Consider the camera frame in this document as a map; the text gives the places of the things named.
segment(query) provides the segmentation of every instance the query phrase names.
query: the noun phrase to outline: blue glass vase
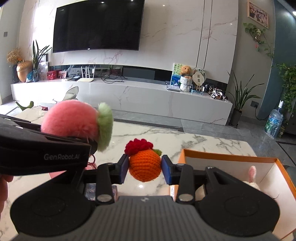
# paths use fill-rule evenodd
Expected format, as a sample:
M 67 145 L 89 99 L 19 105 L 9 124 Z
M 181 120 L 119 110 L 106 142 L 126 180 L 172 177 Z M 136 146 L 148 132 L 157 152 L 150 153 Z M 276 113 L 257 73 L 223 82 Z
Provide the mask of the blue glass vase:
M 40 74 L 37 69 L 33 70 L 33 82 L 38 82 L 40 79 Z

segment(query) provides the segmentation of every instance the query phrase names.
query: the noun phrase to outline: plush toy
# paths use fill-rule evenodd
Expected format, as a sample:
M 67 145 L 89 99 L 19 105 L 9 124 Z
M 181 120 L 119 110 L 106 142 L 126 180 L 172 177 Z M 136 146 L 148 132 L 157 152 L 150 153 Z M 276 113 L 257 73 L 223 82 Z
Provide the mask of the plush toy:
M 192 84 L 191 67 L 188 65 L 183 65 L 181 67 L 180 75 L 180 90 L 183 92 L 189 92 Z
M 41 132 L 61 136 L 95 140 L 98 150 L 105 150 L 111 140 L 112 111 L 105 103 L 96 110 L 78 100 L 66 100 L 54 105 L 45 115 Z
M 182 65 L 180 75 L 181 76 L 191 76 L 191 67 L 188 65 Z
M 227 100 L 227 99 L 228 99 L 227 96 L 225 96 L 225 95 L 223 94 L 223 91 L 222 91 L 221 89 L 218 89 L 218 88 L 214 88 L 214 89 L 212 90 L 211 97 L 212 97 L 213 99 L 221 99 L 221 100 Z
M 148 182 L 161 173 L 161 151 L 145 139 L 135 139 L 126 145 L 124 153 L 129 155 L 129 172 L 137 180 Z
M 257 171 L 256 171 L 256 167 L 255 167 L 255 166 L 251 166 L 251 167 L 250 167 L 250 170 L 249 170 L 249 172 L 248 172 L 248 175 L 249 175 L 249 181 L 248 181 L 248 182 L 247 182 L 247 181 L 244 181 L 244 183 L 246 183 L 246 184 L 250 185 L 251 187 L 256 188 L 257 190 L 260 191 L 259 186 L 258 186 L 257 183 L 255 182 L 256 173 L 257 173 Z

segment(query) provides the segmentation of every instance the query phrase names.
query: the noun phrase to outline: orange box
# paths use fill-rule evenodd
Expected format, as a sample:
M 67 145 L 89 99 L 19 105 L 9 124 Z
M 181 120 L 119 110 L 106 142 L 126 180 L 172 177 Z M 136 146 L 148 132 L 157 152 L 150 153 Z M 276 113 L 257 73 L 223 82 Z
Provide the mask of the orange box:
M 207 166 L 216 167 L 241 181 L 248 181 L 249 168 L 255 166 L 256 183 L 261 191 L 275 199 L 280 208 L 279 221 L 273 234 L 283 239 L 296 230 L 296 188 L 279 159 L 183 149 L 178 163 L 191 165 L 195 170 L 204 170 Z M 170 187 L 174 200 L 177 191 L 178 185 Z

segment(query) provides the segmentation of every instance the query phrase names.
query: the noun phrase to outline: television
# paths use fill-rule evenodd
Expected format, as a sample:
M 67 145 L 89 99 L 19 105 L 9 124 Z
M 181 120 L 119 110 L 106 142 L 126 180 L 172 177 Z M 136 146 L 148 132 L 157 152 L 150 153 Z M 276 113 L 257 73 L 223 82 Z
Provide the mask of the television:
M 87 0 L 57 8 L 53 52 L 139 50 L 145 0 Z

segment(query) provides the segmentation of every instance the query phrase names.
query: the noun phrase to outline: green plant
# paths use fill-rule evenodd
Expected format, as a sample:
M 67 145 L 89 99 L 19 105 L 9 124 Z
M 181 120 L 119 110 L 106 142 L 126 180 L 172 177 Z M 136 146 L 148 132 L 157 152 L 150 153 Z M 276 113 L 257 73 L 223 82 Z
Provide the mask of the green plant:
M 264 48 L 264 51 L 267 51 L 266 52 L 266 55 L 268 57 L 271 58 L 271 60 L 273 60 L 274 58 L 274 48 L 272 48 L 272 46 L 268 43 L 267 39 L 266 39 L 266 36 L 265 36 L 265 31 L 266 29 L 259 29 L 257 28 L 256 25 L 252 24 L 252 23 L 244 23 L 244 27 L 245 27 L 245 32 L 246 33 L 249 33 L 253 40 L 255 42 L 257 42 L 257 45 L 256 45 L 256 49 L 257 51 L 260 50 L 260 45 L 267 45 L 266 48 Z
M 45 46 L 43 49 L 39 50 L 37 40 L 33 41 L 33 69 L 37 70 L 38 65 L 43 57 L 51 48 L 48 46 Z
M 235 73 L 234 73 L 234 71 L 232 71 L 232 72 L 233 72 L 234 79 L 235 79 L 235 82 L 233 81 L 234 87 L 235 87 L 235 96 L 232 93 L 230 93 L 229 91 L 228 91 L 228 93 L 230 93 L 234 98 L 235 109 L 239 112 L 242 112 L 242 109 L 248 99 L 251 99 L 251 98 L 261 99 L 261 97 L 259 97 L 257 95 L 250 95 L 250 93 L 251 93 L 252 89 L 254 89 L 256 86 L 264 85 L 264 83 L 255 85 L 252 88 L 248 89 L 247 85 L 251 81 L 251 79 L 254 77 L 255 74 L 253 74 L 253 76 L 250 78 L 250 80 L 248 81 L 248 83 L 246 84 L 246 86 L 244 87 L 244 90 L 243 90 L 242 89 L 242 82 L 240 82 L 240 85 L 238 86 Z
M 287 66 L 285 63 L 276 65 L 284 83 L 284 108 L 293 114 L 292 102 L 296 98 L 296 65 Z

